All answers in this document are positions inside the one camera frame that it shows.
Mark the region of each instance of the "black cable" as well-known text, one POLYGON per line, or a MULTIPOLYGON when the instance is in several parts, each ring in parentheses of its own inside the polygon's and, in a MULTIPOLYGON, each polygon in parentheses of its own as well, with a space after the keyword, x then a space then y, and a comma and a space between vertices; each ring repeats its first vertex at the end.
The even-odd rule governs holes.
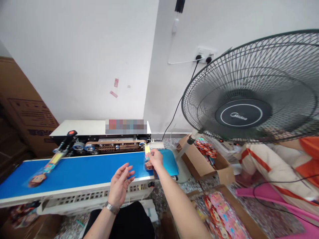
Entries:
MULTIPOLYGON (((196 66, 195 66, 195 69, 194 69, 192 78, 190 79, 191 81, 192 81, 192 79, 193 79, 193 77, 194 77, 194 74, 195 74, 195 71, 196 71, 196 68, 197 68, 198 63, 199 63, 199 60, 198 60, 197 63, 196 63, 196 66)), ((158 141, 158 142, 162 142, 162 141, 163 141, 166 131, 168 130, 168 128, 170 127, 170 125, 172 124, 172 122, 173 122, 173 120, 174 120, 174 117, 175 117, 175 115, 176 115, 177 109, 178 109, 178 107, 179 107, 179 104, 180 104, 182 98, 183 98, 183 97, 181 97, 181 99, 179 100, 179 102, 178 102, 178 104, 177 104, 177 107, 176 107, 175 113, 174 113, 174 115, 173 115, 172 121, 170 122, 170 124, 169 124, 169 125, 167 126, 167 128, 165 129, 165 132, 164 132, 164 134, 163 134, 163 138, 162 138, 161 140, 155 140, 155 141, 158 141)))
POLYGON ((296 217, 298 217, 298 218, 304 220, 305 222, 310 223, 311 225, 313 225, 313 226, 319 228, 319 226, 317 226, 317 225, 311 223, 310 221, 308 221, 308 220, 306 220, 306 219, 304 219, 304 218, 302 218, 302 217, 300 217, 300 216, 298 216, 298 215, 296 215, 296 214, 294 214, 294 213, 291 213, 291 212, 288 212, 288 211, 285 211, 285 210, 281 210, 281 209, 278 209, 278 208, 270 207, 270 206, 267 206, 267 205, 263 204, 260 200, 258 200, 258 198, 256 197, 256 194, 255 194, 256 188, 259 187, 259 186, 262 185, 262 184, 265 184, 265 183, 295 183, 295 182, 302 181, 302 180, 305 180, 305 179, 308 179, 308 178, 313 178, 313 177, 316 177, 316 176, 319 176, 319 174, 312 175, 312 176, 308 176, 308 177, 301 178, 301 179, 298 179, 298 180, 296 180, 296 181, 290 181, 290 182, 276 182, 276 181, 262 182, 262 183, 260 183, 260 184, 257 184, 256 186, 254 186, 254 188, 253 188, 253 196, 254 196, 254 198, 255 198, 261 205, 263 205, 263 206, 265 206, 265 207, 268 207, 268 208, 271 208, 271 209, 274 209, 274 210, 278 210, 278 211, 282 211, 282 212, 286 212, 286 213, 292 214, 292 215, 294 215, 294 216, 296 216, 296 217))

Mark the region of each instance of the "power cord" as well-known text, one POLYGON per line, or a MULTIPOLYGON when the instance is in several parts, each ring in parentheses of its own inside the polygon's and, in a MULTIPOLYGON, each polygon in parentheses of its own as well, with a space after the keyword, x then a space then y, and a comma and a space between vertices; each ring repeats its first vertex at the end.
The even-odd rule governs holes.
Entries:
POLYGON ((302 218, 302 217, 300 217, 300 216, 298 216, 298 215, 296 215, 296 214, 294 214, 294 213, 291 213, 291 212, 288 212, 288 211, 285 211, 285 210, 282 210, 282 209, 278 209, 278 208, 274 208, 274 207, 267 206, 266 204, 262 203, 262 202, 256 197, 256 194, 255 194, 256 188, 259 187, 259 186, 262 185, 262 184, 266 184, 266 183, 295 183, 295 182, 299 182, 299 181, 302 181, 302 180, 305 180, 305 179, 308 179, 308 178, 313 178, 313 177, 316 177, 316 176, 319 176, 319 174, 312 175, 312 176, 308 176, 308 177, 301 178, 301 179, 298 179, 298 180, 296 180, 296 181, 290 181, 290 182, 276 182, 276 181, 262 182, 262 183, 260 183, 260 184, 257 184, 257 185, 253 188, 253 196, 254 196, 254 198, 255 198, 261 205, 263 205, 263 206, 265 206, 265 207, 268 207, 268 208, 271 208, 271 209, 274 209, 274 210, 277 210, 277 211, 281 211, 281 212, 286 212, 286 213, 292 214, 292 215, 294 215, 294 216, 300 218, 301 220, 304 220, 305 222, 310 223, 311 225, 313 225, 313 226, 319 228, 319 226, 317 226, 317 225, 311 223, 310 221, 308 221, 308 220, 306 220, 306 219, 304 219, 304 218, 302 218))
MULTIPOLYGON (((196 66, 195 66, 194 72, 193 72, 193 74, 192 74, 192 78, 190 79, 191 81, 192 81, 192 79, 193 79, 193 77, 194 77, 194 74, 195 74, 197 65, 198 65, 198 63, 199 63, 199 61, 200 61, 201 59, 202 59, 202 56, 201 56, 201 55, 197 55, 197 56, 196 56, 197 62, 196 62, 196 66)), ((174 115, 173 115, 172 121, 170 122, 170 124, 169 124, 169 125, 167 126, 167 128, 165 129, 165 132, 164 132, 164 134, 163 134, 162 139, 161 139, 161 140, 155 140, 155 141, 157 141, 157 142, 162 142, 162 141, 163 141, 166 131, 168 130, 168 128, 170 127, 170 125, 172 124, 172 122, 173 122, 173 120, 174 120, 174 117, 175 117, 175 115, 176 115, 177 109, 178 109, 178 107, 179 107, 179 104, 180 104, 182 98, 183 98, 183 97, 181 97, 181 99, 179 100, 179 102, 178 102, 178 104, 177 104, 177 107, 176 107, 175 113, 174 113, 174 115)))

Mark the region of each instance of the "fan motor housing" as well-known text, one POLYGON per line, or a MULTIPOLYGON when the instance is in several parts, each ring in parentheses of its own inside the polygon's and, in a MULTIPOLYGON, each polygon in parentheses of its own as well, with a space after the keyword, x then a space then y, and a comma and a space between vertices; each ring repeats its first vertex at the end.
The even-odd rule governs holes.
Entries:
POLYGON ((230 128, 253 128, 261 125, 272 113, 272 107, 261 100, 240 99, 230 101, 215 113, 215 119, 221 125, 230 128))

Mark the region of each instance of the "person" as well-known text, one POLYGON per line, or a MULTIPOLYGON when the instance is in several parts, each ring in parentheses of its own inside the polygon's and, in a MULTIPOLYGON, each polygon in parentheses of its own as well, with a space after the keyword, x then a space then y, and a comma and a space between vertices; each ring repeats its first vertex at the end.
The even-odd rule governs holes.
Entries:
MULTIPOLYGON (((154 155, 149 153, 148 156, 159 177, 181 237, 211 238, 187 195, 164 168, 162 154, 157 149, 151 152, 154 155)), ((134 202, 119 210, 125 201, 127 187, 134 180, 134 177, 131 177, 135 173, 131 171, 132 168, 132 165, 126 163, 116 171, 111 179, 107 206, 102 210, 92 211, 84 239, 124 238, 123 236, 155 238, 151 220, 140 202, 134 202)))
POLYGON ((269 146, 245 144, 236 157, 243 169, 236 176, 238 183, 249 187, 256 182, 256 174, 261 174, 267 181, 276 182, 271 185, 288 204, 319 216, 319 176, 315 176, 319 175, 319 137, 269 146))

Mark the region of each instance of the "fan guard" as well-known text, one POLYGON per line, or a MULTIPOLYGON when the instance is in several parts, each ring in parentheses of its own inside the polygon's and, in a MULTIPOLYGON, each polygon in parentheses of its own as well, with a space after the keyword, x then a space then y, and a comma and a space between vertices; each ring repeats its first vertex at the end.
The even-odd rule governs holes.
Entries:
POLYGON ((318 90, 319 30, 288 32, 212 61, 187 86, 182 111, 213 138, 280 142, 318 134, 318 90))

